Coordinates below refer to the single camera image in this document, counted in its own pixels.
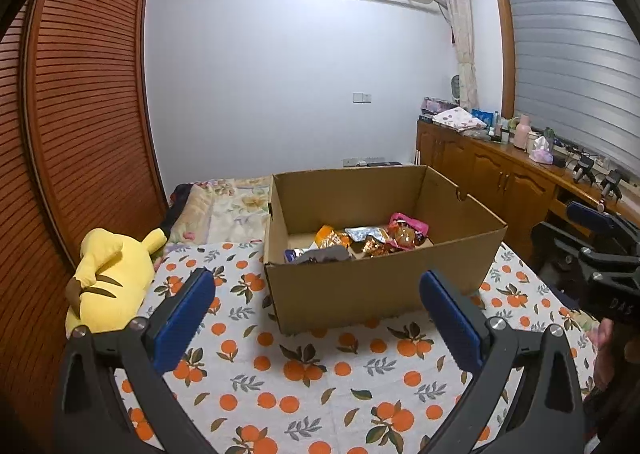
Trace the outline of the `person right hand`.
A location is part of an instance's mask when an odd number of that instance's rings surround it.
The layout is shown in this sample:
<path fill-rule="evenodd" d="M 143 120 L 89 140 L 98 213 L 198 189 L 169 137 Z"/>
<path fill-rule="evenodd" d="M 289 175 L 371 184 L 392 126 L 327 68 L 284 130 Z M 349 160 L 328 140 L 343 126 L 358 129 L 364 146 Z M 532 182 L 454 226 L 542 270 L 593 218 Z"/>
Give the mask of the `person right hand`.
<path fill-rule="evenodd" d="M 593 380 L 596 387 L 601 391 L 604 391 L 608 384 L 612 382 L 616 362 L 620 359 L 619 356 L 616 356 L 616 352 L 620 352 L 620 349 L 614 348 L 614 330 L 615 323 L 608 318 L 604 318 L 597 327 L 588 333 L 589 339 L 597 350 L 593 367 Z"/>

